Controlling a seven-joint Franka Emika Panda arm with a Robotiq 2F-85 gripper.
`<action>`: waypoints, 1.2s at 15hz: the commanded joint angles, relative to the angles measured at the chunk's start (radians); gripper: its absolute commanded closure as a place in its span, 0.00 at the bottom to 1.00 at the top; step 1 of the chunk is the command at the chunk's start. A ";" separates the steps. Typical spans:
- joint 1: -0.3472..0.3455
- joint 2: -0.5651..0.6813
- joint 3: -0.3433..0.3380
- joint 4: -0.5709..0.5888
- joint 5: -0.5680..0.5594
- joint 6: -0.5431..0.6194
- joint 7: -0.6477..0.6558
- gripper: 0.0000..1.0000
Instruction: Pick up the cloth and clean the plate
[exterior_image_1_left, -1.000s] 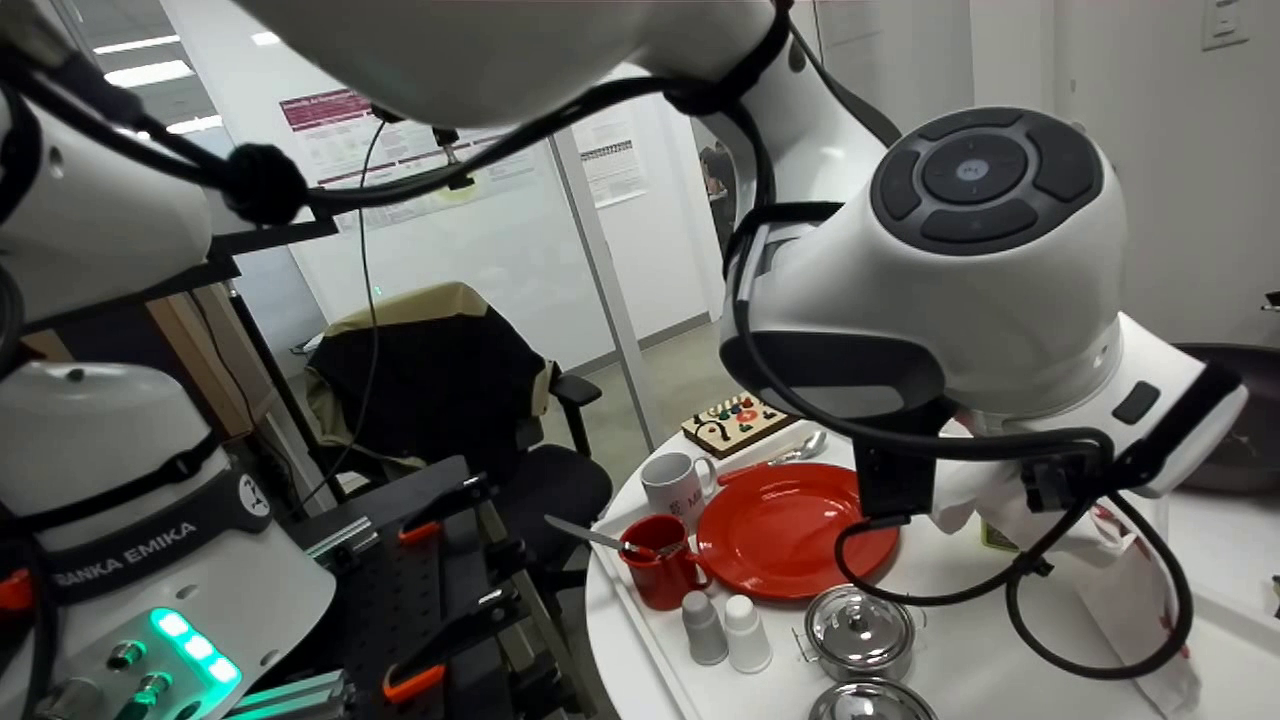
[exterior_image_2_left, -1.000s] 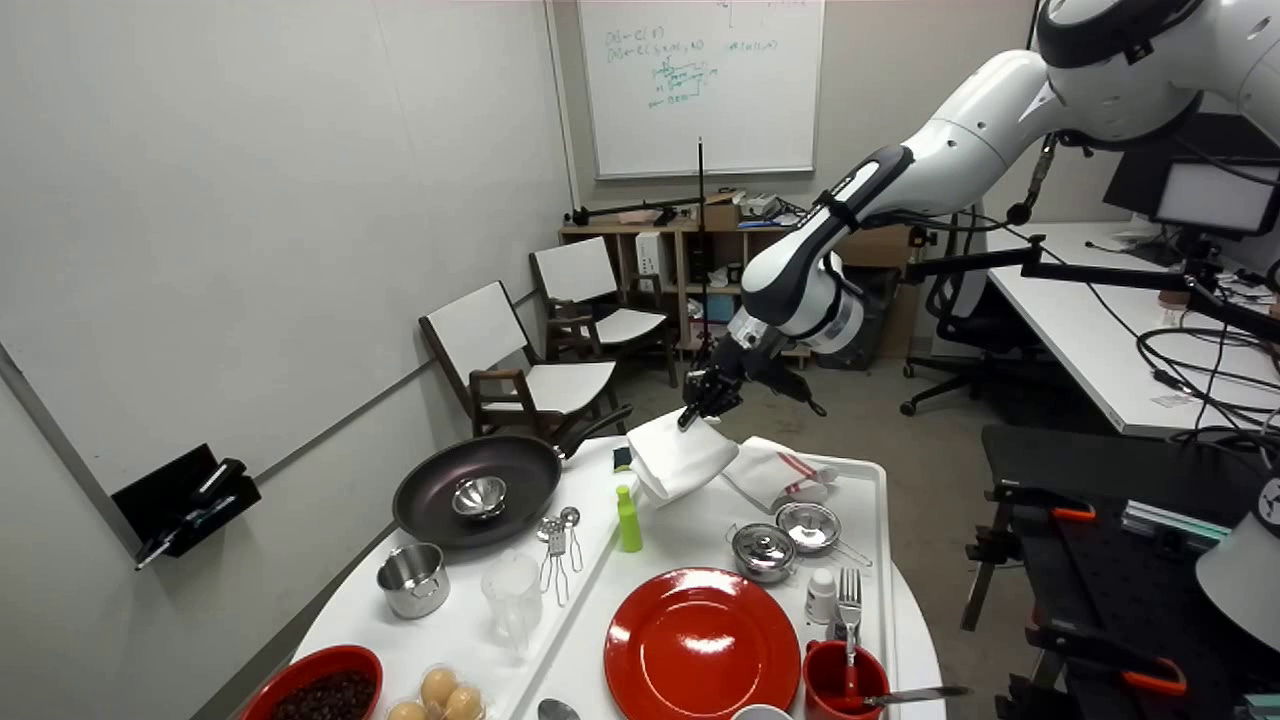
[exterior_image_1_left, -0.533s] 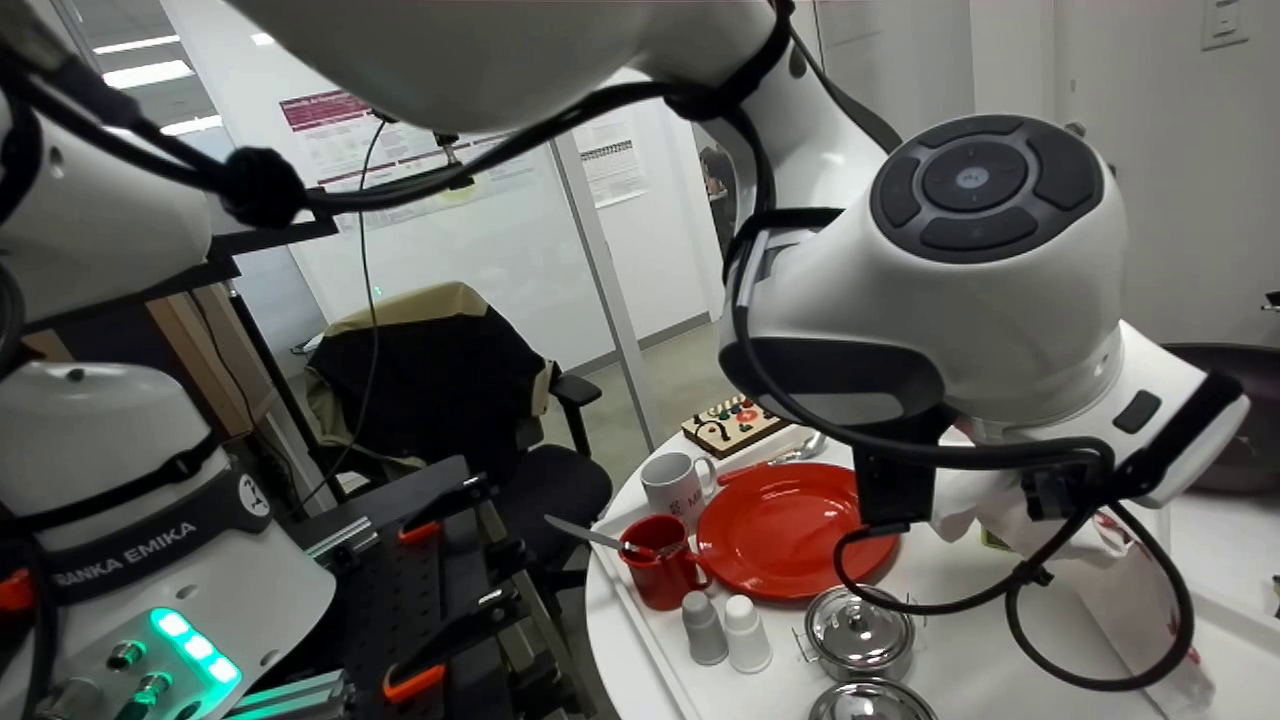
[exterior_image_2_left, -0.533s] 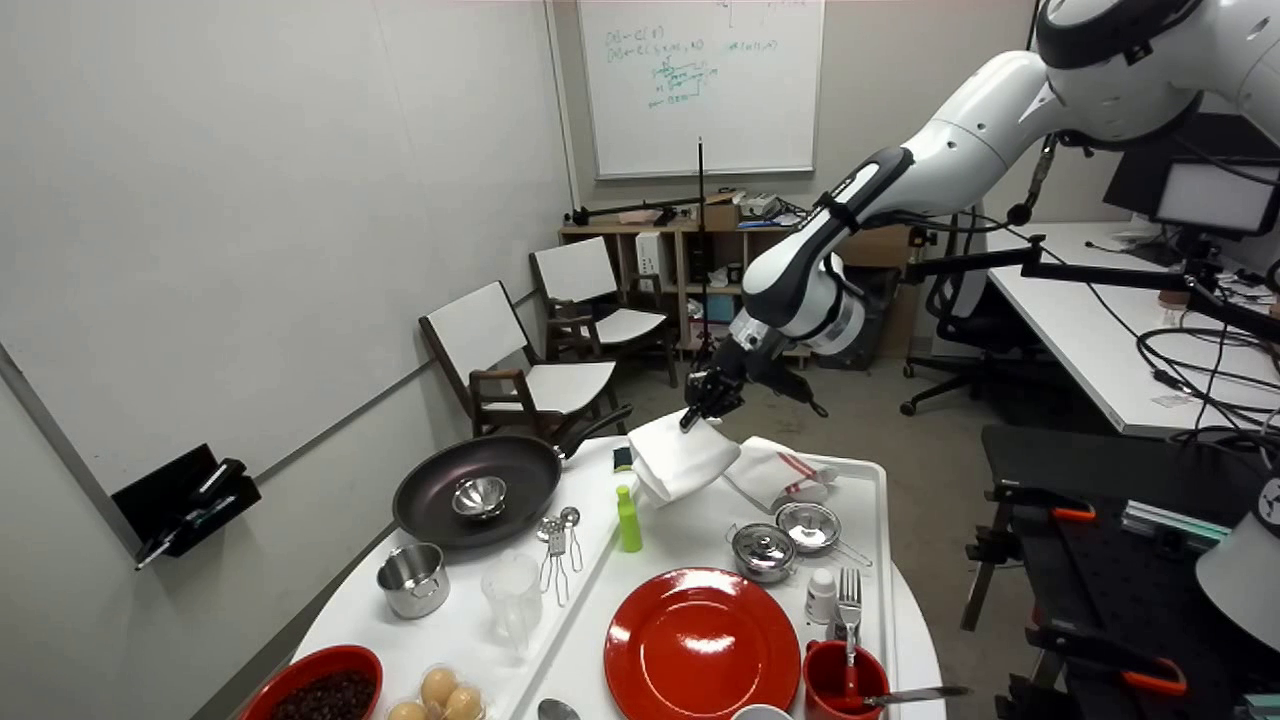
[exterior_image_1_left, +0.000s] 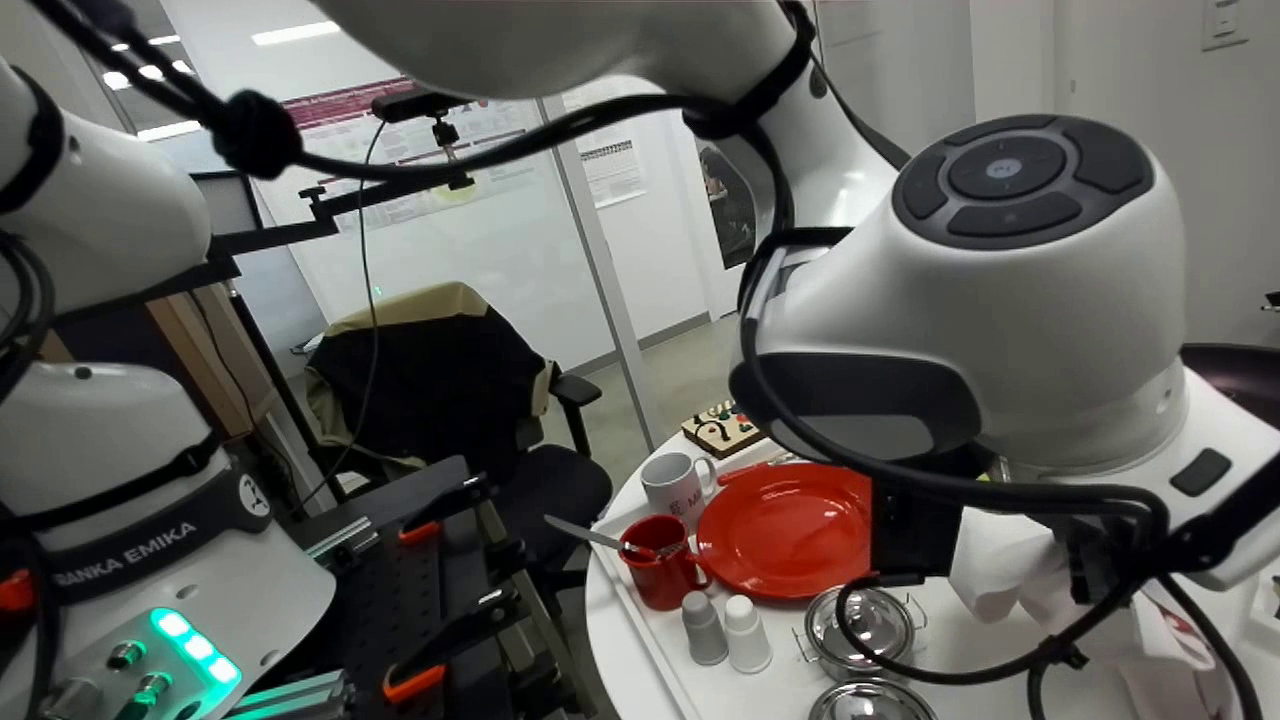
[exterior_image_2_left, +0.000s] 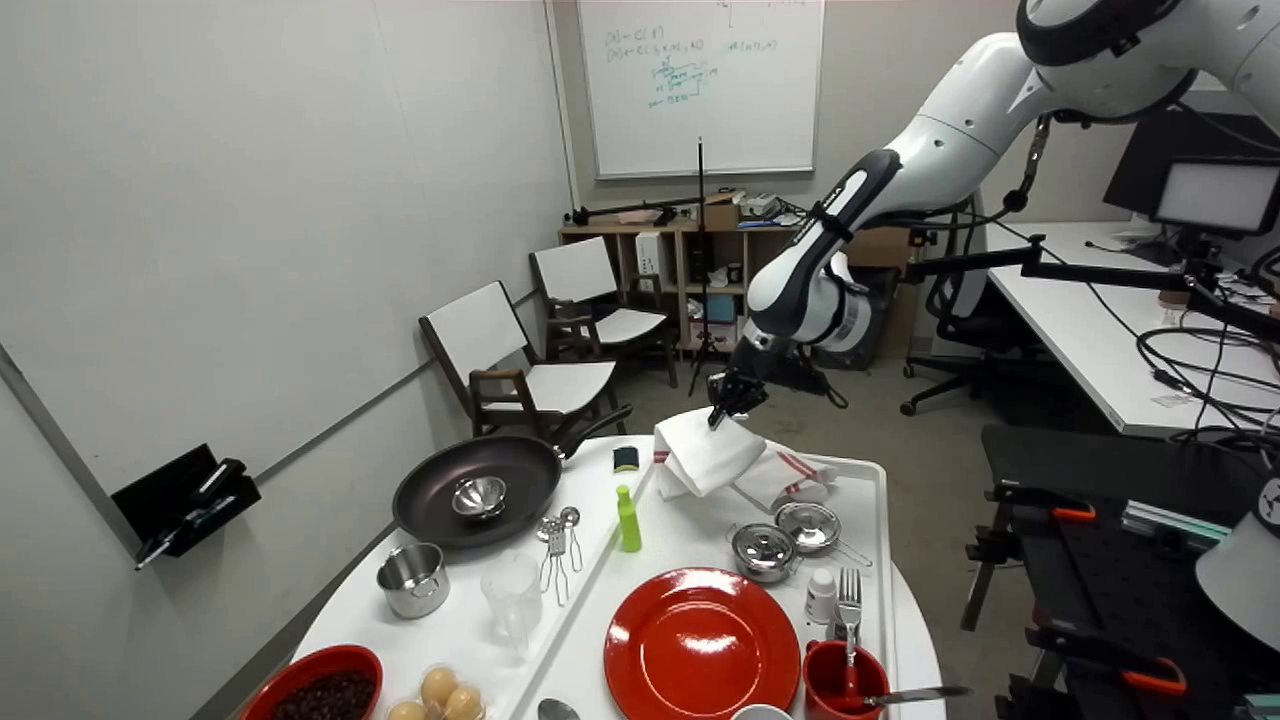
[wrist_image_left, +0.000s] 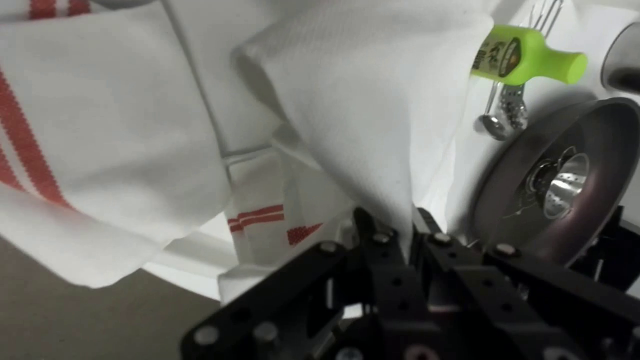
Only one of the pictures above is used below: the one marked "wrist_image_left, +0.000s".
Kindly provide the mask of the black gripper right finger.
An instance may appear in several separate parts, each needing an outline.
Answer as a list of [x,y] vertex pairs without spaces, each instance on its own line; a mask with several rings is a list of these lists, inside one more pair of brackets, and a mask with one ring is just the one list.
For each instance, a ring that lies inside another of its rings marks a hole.
[[464,246],[414,211],[412,260],[435,313],[475,317],[515,360],[640,360],[640,302],[517,246]]

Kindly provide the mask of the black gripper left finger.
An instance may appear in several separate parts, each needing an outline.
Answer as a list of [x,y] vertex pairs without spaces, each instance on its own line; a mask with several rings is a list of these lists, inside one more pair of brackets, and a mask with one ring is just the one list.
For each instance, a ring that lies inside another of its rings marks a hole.
[[331,340],[348,307],[387,313],[400,236],[362,208],[353,221],[350,246],[322,241],[286,263],[190,329],[181,360],[304,360]]

